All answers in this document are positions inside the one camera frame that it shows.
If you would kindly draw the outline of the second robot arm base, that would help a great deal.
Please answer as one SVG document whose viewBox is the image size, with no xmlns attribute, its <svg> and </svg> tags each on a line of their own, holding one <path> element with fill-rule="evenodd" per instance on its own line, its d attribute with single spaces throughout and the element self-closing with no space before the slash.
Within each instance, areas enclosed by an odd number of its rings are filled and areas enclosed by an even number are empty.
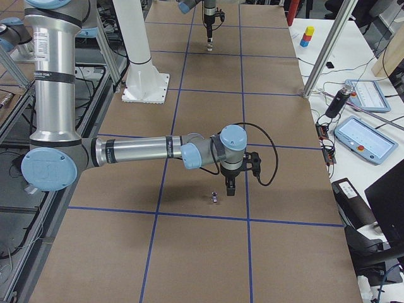
<svg viewBox="0 0 404 303">
<path fill-rule="evenodd" d="M 1 20 L 1 47 L 16 62 L 34 61 L 33 38 L 17 17 Z"/>
</svg>

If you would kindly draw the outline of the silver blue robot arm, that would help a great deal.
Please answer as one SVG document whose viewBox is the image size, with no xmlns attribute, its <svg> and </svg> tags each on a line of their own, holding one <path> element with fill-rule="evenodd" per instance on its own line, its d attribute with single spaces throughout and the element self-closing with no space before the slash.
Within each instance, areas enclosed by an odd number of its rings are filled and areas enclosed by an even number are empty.
<svg viewBox="0 0 404 303">
<path fill-rule="evenodd" d="M 179 1 L 178 8 L 183 14 L 187 14 L 199 3 L 202 3 L 202 22 L 206 28 L 208 46 L 213 45 L 213 25 L 217 18 L 221 18 L 222 11 L 217 7 L 215 0 L 183 0 Z"/>
<path fill-rule="evenodd" d="M 197 134 L 103 141 L 82 138 L 75 122 L 75 39 L 98 34 L 95 1 L 27 1 L 25 19 L 33 28 L 36 129 L 21 171 L 41 191 L 70 186 L 84 170 L 107 163 L 181 158 L 187 169 L 220 164 L 227 194 L 246 168 L 247 134 L 237 125 L 205 139 Z"/>
</svg>

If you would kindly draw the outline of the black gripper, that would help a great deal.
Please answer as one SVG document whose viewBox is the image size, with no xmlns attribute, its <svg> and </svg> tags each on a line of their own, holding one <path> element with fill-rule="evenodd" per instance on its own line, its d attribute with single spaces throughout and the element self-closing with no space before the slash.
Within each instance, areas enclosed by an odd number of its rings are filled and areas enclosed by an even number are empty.
<svg viewBox="0 0 404 303">
<path fill-rule="evenodd" d="M 203 14 L 203 23 L 206 27 L 207 41 L 213 42 L 213 24 L 215 23 L 215 15 Z"/>
<path fill-rule="evenodd" d="M 221 166 L 220 172 L 225 177 L 227 196 L 235 196 L 236 191 L 235 179 L 240 174 L 241 171 L 239 169 L 230 170 Z"/>
</svg>

